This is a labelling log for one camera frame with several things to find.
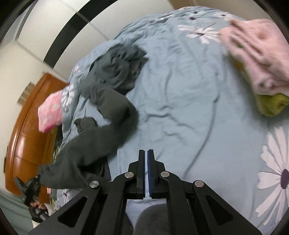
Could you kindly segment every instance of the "silver rivet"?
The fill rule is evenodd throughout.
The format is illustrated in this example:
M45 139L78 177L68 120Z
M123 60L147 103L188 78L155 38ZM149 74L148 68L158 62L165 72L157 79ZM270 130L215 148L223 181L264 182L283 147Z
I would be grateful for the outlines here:
M126 172L125 173L126 178L132 178L133 176L134 176L134 174L132 172Z
M91 181L90 182L90 184L89 184L89 186L91 187L91 188L97 188L98 186L99 186L99 182L98 181Z
M170 175L170 173L167 172L167 171L161 172L161 176L162 176L162 177L168 177L169 175Z
M203 182L203 181L201 181L201 180L197 180L197 181L195 182L195 186L197 186L197 187L201 188L201 187L203 187L203 186L204 186L204 182Z

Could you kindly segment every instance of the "brown wooden headboard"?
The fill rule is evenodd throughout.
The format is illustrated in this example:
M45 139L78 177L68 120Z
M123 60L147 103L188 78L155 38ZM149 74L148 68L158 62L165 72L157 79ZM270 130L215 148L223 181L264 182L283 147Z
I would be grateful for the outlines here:
M37 110L51 93L63 89L66 85L45 73L20 111L8 145L5 165L6 189L16 195L20 195L13 182L16 176L27 182L37 175L38 165L52 161L56 129L48 133L39 132ZM39 199L49 203L45 187L41 187Z

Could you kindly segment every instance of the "wooden furniture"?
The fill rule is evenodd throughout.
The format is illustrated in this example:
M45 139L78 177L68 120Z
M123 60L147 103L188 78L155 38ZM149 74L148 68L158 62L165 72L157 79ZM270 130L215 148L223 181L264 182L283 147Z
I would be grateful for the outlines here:
M38 107L53 92L67 84L45 73L30 93L15 123L8 145L5 165L5 186L20 195L13 182L18 176L24 182L37 175L38 165L52 162L56 128L48 133L38 130ZM49 203L47 189L41 187L39 199Z

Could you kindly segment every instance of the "bed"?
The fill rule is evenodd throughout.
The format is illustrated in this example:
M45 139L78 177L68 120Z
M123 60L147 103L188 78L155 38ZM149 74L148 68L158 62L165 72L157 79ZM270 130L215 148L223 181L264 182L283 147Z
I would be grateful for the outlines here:
M23 105L7 148L5 186L8 191L20 195L13 179L18 176L27 182L37 175L38 165L52 162L57 128L48 133L40 133L37 109L51 93L63 89L66 85L45 73ZM47 188L41 187L39 199L45 203L50 202Z
M112 179L137 160L139 149L153 149L168 171L185 181L204 181L262 234L275 235L289 221L289 110L274 118L258 113L249 86L217 38L230 17L238 18L212 8L181 8L136 21L96 47L75 65L65 88L69 102L62 107L60 148L78 135L78 118L109 124L80 95L79 84L110 47L134 43L148 58L126 94L139 112L139 125L108 157ZM52 189L52 204L59 208L78 192ZM133 225L145 208L165 203L146 193L144 200L127 203Z

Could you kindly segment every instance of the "purple flower center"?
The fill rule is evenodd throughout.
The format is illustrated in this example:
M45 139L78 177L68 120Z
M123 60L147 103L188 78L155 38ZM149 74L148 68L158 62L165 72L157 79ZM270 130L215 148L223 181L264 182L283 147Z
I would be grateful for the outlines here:
M289 171L287 169L285 169L282 172L282 176L281 176L281 188L286 189L288 183L289 183Z

